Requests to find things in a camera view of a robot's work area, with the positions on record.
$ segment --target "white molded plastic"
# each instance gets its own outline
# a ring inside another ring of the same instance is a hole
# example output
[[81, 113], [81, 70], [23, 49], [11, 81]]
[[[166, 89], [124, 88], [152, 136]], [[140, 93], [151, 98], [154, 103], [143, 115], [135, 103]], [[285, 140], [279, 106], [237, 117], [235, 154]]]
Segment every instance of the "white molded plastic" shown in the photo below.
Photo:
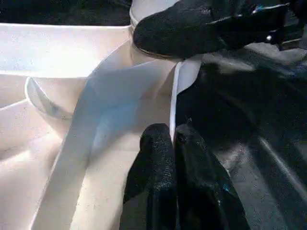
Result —
[[195, 81], [201, 60], [191, 58], [176, 70], [175, 64], [154, 60], [93, 72], [32, 230], [118, 230], [125, 180], [140, 136], [149, 125], [166, 123], [174, 138], [177, 94]]
[[130, 39], [130, 26], [0, 23], [0, 74], [35, 79], [49, 100], [73, 113], [88, 75]]

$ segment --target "white curved surface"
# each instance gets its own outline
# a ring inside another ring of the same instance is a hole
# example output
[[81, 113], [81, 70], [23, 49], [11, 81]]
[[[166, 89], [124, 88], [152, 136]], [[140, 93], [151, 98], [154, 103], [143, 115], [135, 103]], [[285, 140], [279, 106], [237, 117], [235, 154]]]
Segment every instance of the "white curved surface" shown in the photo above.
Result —
[[86, 78], [130, 39], [129, 29], [0, 23], [0, 75], [33, 77], [51, 102], [73, 113]]
[[0, 108], [0, 151], [52, 132], [26, 99]]
[[61, 142], [50, 133], [0, 151], [0, 229], [30, 228]]
[[169, 124], [175, 64], [155, 60], [101, 75], [100, 68], [93, 72], [33, 230], [116, 229], [119, 220], [114, 218], [143, 130], [152, 123]]
[[30, 105], [36, 109], [36, 111], [52, 127], [60, 138], [64, 138], [71, 126], [72, 115], [55, 106], [44, 95], [32, 78], [26, 80], [24, 92]]
[[176, 104], [177, 95], [190, 87], [197, 78], [198, 72], [201, 68], [202, 55], [196, 55], [185, 61], [179, 62], [175, 68], [174, 83], [172, 90], [172, 101], [170, 109], [169, 131], [174, 141], [176, 129]]
[[21, 101], [26, 77], [0, 74], [0, 108]]

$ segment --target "black surface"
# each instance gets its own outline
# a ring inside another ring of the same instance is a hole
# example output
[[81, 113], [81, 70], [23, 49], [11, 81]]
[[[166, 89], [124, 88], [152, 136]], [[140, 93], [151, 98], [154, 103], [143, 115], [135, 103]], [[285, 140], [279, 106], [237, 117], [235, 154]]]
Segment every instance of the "black surface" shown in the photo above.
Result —
[[182, 230], [249, 230], [226, 169], [200, 134], [178, 126], [175, 150]]
[[307, 84], [276, 76], [203, 66], [179, 94], [176, 120], [230, 172], [252, 229], [306, 229]]
[[47, 0], [0, 2], [0, 23], [129, 25], [130, 0]]

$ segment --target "white plastic part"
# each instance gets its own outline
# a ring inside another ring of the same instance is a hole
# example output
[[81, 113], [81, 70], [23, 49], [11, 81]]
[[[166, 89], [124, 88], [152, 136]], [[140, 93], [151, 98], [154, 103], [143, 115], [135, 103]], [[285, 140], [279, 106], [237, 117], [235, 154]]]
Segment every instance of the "white plastic part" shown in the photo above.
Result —
[[176, 129], [176, 104], [177, 95], [190, 87], [198, 76], [201, 67], [202, 55], [196, 55], [185, 61], [179, 62], [175, 68], [174, 84], [172, 90], [171, 116], [169, 121], [169, 131], [172, 141], [175, 138]]
[[130, 39], [130, 26], [0, 23], [0, 75], [35, 79], [49, 100], [73, 113], [87, 76]]
[[26, 77], [0, 74], [0, 108], [25, 99]]
[[52, 132], [26, 99], [0, 108], [0, 151]]
[[61, 142], [52, 132], [0, 151], [0, 229], [30, 229]]
[[64, 138], [71, 126], [71, 114], [54, 105], [32, 78], [26, 80], [24, 92], [29, 104], [36, 109], [60, 138]]
[[169, 123], [175, 64], [154, 60], [106, 73], [101, 63], [92, 73], [33, 230], [110, 229], [141, 133]]

